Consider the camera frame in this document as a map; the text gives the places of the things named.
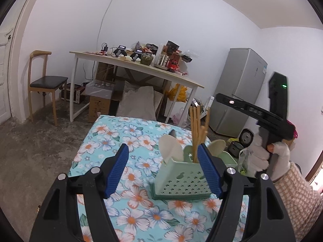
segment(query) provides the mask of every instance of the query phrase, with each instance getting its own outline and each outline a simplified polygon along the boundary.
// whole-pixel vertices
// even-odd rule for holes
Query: floral bedspread
[[[114,156],[122,143],[129,147],[129,160],[116,193],[105,200],[107,212],[120,242],[205,241],[217,217],[221,201],[215,195],[204,200],[153,200],[154,181],[162,157],[158,139],[172,129],[184,148],[191,132],[180,127],[143,119],[101,115],[83,141],[68,176],[85,174],[104,159]],[[248,196],[244,196],[234,242],[242,239]],[[78,195],[83,238],[93,241],[83,195]]]

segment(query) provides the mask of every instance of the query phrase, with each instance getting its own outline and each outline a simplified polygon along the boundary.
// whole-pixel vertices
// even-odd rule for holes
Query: black chair seat
[[[67,81],[67,77],[64,76],[44,76],[38,80],[32,82],[30,87],[55,89]]]

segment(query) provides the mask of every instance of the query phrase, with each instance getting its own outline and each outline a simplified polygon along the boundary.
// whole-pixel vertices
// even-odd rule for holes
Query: hand
[[[259,134],[256,134],[248,149],[250,151],[249,166],[257,172],[268,168],[269,152],[278,154],[279,158],[271,176],[273,182],[286,174],[290,168],[290,151],[285,143],[276,142],[274,144],[269,144],[267,146],[267,151],[262,147],[262,138]]]

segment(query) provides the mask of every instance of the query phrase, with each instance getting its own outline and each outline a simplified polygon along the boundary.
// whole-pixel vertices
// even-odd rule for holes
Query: screw
[[[58,180],[64,180],[66,178],[66,175],[64,173],[59,174],[59,176],[57,177]]]
[[[269,179],[269,176],[267,174],[261,174],[260,177],[263,179],[263,180],[268,180]]]
[[[98,172],[100,172],[100,168],[99,167],[93,167],[93,168],[91,168],[91,173],[92,174],[97,174]]]
[[[227,172],[228,172],[229,174],[235,174],[235,169],[234,169],[233,167],[228,167],[228,168],[227,168]]]

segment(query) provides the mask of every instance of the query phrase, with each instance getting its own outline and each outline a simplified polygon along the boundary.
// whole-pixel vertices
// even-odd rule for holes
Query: white table
[[[193,97],[195,96],[195,92],[197,90],[198,87],[204,88],[204,86],[194,82],[193,80],[187,78],[186,76],[183,75],[179,75],[176,73],[172,73],[172,72],[168,72],[153,66],[147,66],[147,65],[143,65],[140,64],[138,62],[128,62],[128,61],[124,61],[121,60],[118,57],[112,57],[112,56],[104,56],[104,55],[97,55],[97,54],[91,54],[91,53],[85,53],[85,52],[73,52],[71,51],[70,53],[75,54],[75,66],[73,67],[72,70],[72,81],[71,81],[71,91],[70,91],[70,99],[73,99],[73,94],[74,94],[74,79],[75,79],[75,74],[76,74],[76,69],[77,69],[77,65],[78,65],[78,60],[79,58],[81,59],[86,59],[86,60],[91,60],[91,61],[95,61],[95,73],[94,73],[94,77],[96,76],[96,71],[98,68],[98,64],[99,62],[101,63],[106,63],[106,64],[113,64],[115,66],[121,66],[130,70],[135,70],[135,71],[139,71],[142,73],[146,73],[149,75],[153,75],[155,77],[159,77],[174,83],[178,83],[181,86],[186,86],[188,88],[191,88],[192,91],[190,93],[190,96],[188,97],[188,101],[185,105],[184,111],[180,117],[180,123],[179,126],[182,125],[183,120],[184,120],[184,114],[188,113],[188,108],[192,102]],[[176,92],[174,101],[171,105],[171,108],[168,112],[167,118],[166,118],[166,123],[169,120],[169,116],[172,113],[172,110],[174,108],[176,99],[178,97],[178,94],[180,92],[180,88],[181,86],[178,87],[178,90]],[[73,120],[86,108],[88,107],[89,103],[86,104],[84,107],[82,107],[80,110],[78,110],[76,113],[73,112],[73,101],[70,100],[69,102],[69,117],[70,117],[70,121],[73,122]]]

